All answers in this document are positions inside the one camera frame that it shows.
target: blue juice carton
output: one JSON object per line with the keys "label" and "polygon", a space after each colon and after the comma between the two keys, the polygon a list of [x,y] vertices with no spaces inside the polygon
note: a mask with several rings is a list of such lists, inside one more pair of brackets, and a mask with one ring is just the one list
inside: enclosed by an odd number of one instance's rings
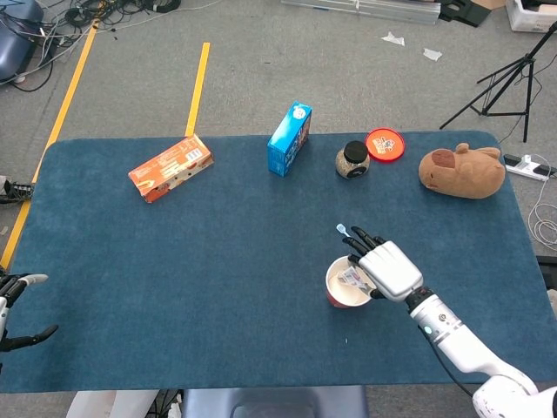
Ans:
{"label": "blue juice carton", "polygon": [[269,170],[284,177],[306,142],[312,120],[312,107],[294,102],[267,144]]}

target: floor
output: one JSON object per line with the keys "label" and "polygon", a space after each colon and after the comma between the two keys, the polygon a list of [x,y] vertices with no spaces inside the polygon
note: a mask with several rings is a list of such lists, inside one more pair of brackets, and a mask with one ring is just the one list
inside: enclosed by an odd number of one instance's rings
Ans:
{"label": "floor", "polygon": [[[182,6],[209,2],[183,0]],[[143,19],[134,17],[133,23]],[[389,30],[404,37],[406,46],[381,40]],[[314,107],[313,132],[376,126],[436,130],[480,91],[477,79],[523,56],[539,40],[539,34],[511,32],[504,9],[474,29],[457,22],[423,26],[308,10],[279,0],[224,0],[97,34],[58,140],[183,135],[203,42],[211,43],[211,52],[196,129],[201,138],[269,134],[295,99]],[[555,46],[552,38],[540,51],[538,69],[552,60]],[[425,47],[441,51],[442,58],[425,58]],[[80,48],[57,63],[40,91],[0,88],[2,174],[32,178]],[[537,78],[543,91],[532,108],[528,142],[522,144],[519,124],[502,148],[519,156],[537,153],[557,165],[557,64]],[[521,110],[525,87],[523,82],[509,89],[498,110]],[[515,122],[516,117],[479,118],[467,111],[449,128],[489,131],[503,139]],[[541,183],[516,176],[512,181],[526,219]],[[553,180],[544,201],[557,204]],[[17,206],[3,207],[0,229],[11,228],[17,213]],[[1,248],[8,236],[0,235]],[[536,253],[551,254],[533,244]],[[3,418],[64,417],[72,396],[1,395],[0,410]],[[441,417],[447,410],[453,417],[475,416],[471,402],[450,385],[373,387],[368,397],[372,417]]]}

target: tripod stand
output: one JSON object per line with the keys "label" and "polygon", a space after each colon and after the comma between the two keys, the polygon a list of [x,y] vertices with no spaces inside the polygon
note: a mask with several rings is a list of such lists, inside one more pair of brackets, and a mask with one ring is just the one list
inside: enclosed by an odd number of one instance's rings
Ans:
{"label": "tripod stand", "polygon": [[[509,65],[505,65],[503,68],[500,68],[496,72],[493,72],[493,73],[489,74],[487,77],[483,77],[481,80],[479,80],[477,84],[479,84],[483,81],[486,81],[488,78],[491,78],[491,80],[489,82],[489,86],[482,93],[480,93],[470,103],[468,103],[466,106],[464,106],[458,112],[456,112],[456,114],[454,116],[452,116],[450,119],[448,119],[443,125],[441,125],[439,129],[443,129],[445,126],[449,125],[462,112],[464,112],[468,108],[472,109],[473,111],[478,113],[478,115],[481,115],[481,116],[524,116],[524,138],[522,139],[522,142],[526,142],[527,141],[527,136],[528,136],[528,121],[530,119],[530,105],[532,104],[531,97],[532,97],[532,82],[534,80],[534,62],[535,62],[534,56],[541,49],[543,44],[545,42],[547,42],[547,40],[553,35],[553,33],[556,30],[557,30],[557,22],[555,22],[554,24],[551,25],[551,27],[549,28],[547,33],[538,42],[538,44],[536,46],[534,46],[534,48],[530,52],[528,52],[524,57],[519,58],[516,61],[513,61]],[[508,88],[508,86],[511,85],[511,83],[519,75],[522,74],[522,71],[526,67],[529,67],[528,68],[528,77],[527,77],[528,78],[528,87],[527,87],[527,97],[526,97],[526,109],[524,111],[507,111],[507,112],[503,112],[503,113],[491,113],[490,109],[493,107],[495,102],[497,102],[497,100],[499,100],[499,98],[503,95],[503,93]],[[496,76],[503,71],[506,71],[505,74],[500,76],[500,78],[496,78]],[[507,81],[503,84],[503,86],[499,89],[499,91],[497,91],[495,96],[490,100],[492,90],[505,79],[507,79]],[[484,96],[486,96],[484,104],[483,104],[481,110],[478,110],[474,106],[474,104],[478,100],[483,98]]]}

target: paper cup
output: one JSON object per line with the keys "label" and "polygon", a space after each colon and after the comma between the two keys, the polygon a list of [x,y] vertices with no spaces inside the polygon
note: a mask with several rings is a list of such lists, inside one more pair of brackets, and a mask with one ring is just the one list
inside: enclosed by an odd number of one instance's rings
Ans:
{"label": "paper cup", "polygon": [[347,268],[354,267],[361,277],[370,287],[376,288],[369,276],[359,266],[348,261],[348,256],[336,259],[327,270],[325,284],[327,287],[327,299],[334,307],[361,307],[369,302],[372,298],[367,296],[357,287],[340,283],[337,275],[344,272]]}

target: red lid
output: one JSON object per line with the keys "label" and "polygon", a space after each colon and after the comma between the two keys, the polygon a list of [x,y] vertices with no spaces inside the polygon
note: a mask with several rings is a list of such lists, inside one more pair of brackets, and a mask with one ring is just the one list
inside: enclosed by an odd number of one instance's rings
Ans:
{"label": "red lid", "polygon": [[390,128],[378,128],[369,132],[366,146],[369,155],[383,163],[392,163],[399,159],[406,148],[402,136]]}

